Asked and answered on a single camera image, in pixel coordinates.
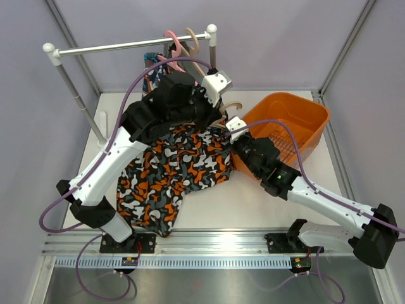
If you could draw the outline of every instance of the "camouflage garment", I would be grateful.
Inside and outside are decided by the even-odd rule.
[[[155,77],[165,72],[162,68],[149,74],[144,93],[158,83]],[[117,210],[132,225],[167,237],[184,196],[227,181],[230,171],[230,144],[221,129],[210,127],[201,132],[194,125],[171,128],[122,172]]]

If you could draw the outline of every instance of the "orange laundry basket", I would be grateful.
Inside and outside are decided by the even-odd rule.
[[[262,119],[274,119],[285,123],[298,143],[302,160],[305,160],[318,145],[323,129],[329,121],[329,111],[313,101],[289,94],[273,93],[264,98],[242,118],[247,124]],[[269,137],[280,150],[280,160],[299,168],[297,154],[288,132],[275,123],[262,123],[250,128],[254,138]],[[243,161],[233,155],[238,171],[253,176]]]

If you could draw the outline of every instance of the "white end cap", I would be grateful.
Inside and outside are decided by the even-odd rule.
[[[209,46],[216,46],[216,31],[218,27],[215,24],[209,24],[207,26],[207,33],[211,36],[209,39]]]
[[[54,55],[56,51],[55,51],[55,46],[53,44],[45,43],[42,46],[42,49],[48,55],[49,59],[51,60],[51,62],[54,66],[58,66],[58,65],[62,64],[62,61]]]

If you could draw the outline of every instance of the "hanger hook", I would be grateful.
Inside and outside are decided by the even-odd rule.
[[[187,35],[190,35],[190,36],[192,37],[192,40],[194,41],[194,47],[189,46],[189,49],[190,49],[190,51],[189,51],[190,57],[194,57],[194,55],[196,55],[196,54],[198,54],[198,52],[200,52],[200,43],[198,42],[198,39],[197,39],[197,37],[196,37],[196,34],[194,33],[194,31],[193,31],[191,28],[186,27],[186,28],[184,29],[184,32],[185,32]]]
[[[164,34],[165,37],[170,37],[173,39],[175,46],[176,46],[176,50],[172,50],[171,51],[171,57],[172,58],[176,58],[179,57],[180,54],[182,53],[182,46],[180,44],[180,41],[178,41],[177,36],[175,33],[173,33],[171,30],[167,30]]]

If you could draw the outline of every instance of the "gray floor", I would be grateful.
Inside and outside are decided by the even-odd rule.
[[[382,303],[372,271],[353,257],[321,258],[322,272],[332,276],[346,294],[346,304]],[[81,278],[97,295],[114,297],[126,290],[126,280],[117,275],[95,279],[102,269],[82,269]],[[147,270],[131,274],[138,294],[119,303],[330,303],[316,276],[298,277],[274,292],[266,289],[280,284],[292,274],[288,270]],[[341,300],[339,290],[327,283],[332,296]],[[74,269],[54,270],[45,303],[104,303],[80,290]]]

